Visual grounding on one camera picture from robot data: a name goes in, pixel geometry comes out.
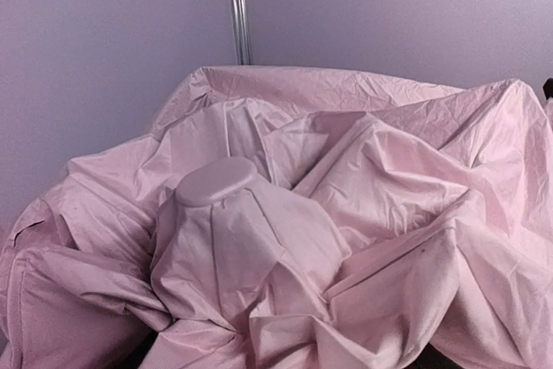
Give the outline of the pink folding umbrella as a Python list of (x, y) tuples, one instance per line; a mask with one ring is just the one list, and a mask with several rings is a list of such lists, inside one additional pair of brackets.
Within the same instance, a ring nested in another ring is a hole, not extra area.
[(214, 67), (1, 250), (4, 368), (552, 365), (552, 106)]

